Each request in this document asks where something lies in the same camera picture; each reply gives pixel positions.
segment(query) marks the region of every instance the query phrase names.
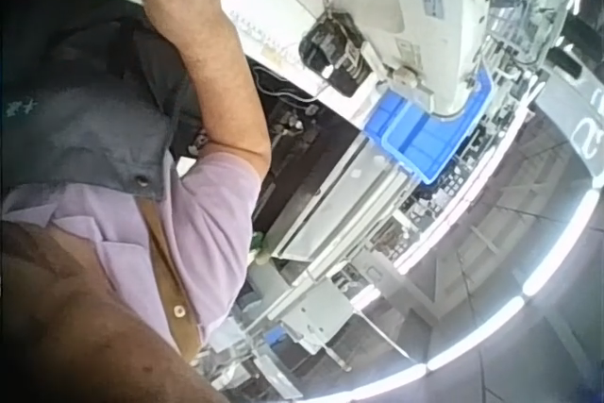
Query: person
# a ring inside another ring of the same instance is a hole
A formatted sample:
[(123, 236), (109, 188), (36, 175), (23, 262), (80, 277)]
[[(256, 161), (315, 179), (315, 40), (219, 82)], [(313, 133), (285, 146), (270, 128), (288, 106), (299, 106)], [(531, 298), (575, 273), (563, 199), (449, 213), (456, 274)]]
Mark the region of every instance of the person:
[(243, 286), (271, 145), (221, 0), (143, 7), (197, 95), (209, 142), (195, 166), (178, 177), (173, 119), (144, 90), (65, 52), (4, 88), (2, 219), (85, 240), (65, 249), (192, 361)]
[(119, 300), (92, 255), (74, 256), (85, 240), (6, 222), (1, 233), (2, 401), (227, 402)]

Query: blue plastic bin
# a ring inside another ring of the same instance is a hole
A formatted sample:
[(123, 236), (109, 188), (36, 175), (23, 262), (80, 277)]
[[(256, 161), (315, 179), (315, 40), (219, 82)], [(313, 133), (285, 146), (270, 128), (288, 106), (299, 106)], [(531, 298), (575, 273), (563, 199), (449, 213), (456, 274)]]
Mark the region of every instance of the blue plastic bin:
[(403, 167), (432, 183), (470, 134), (488, 106), (493, 81), (482, 68), (478, 89), (455, 120), (431, 117), (419, 106), (394, 92), (386, 92), (364, 131)]

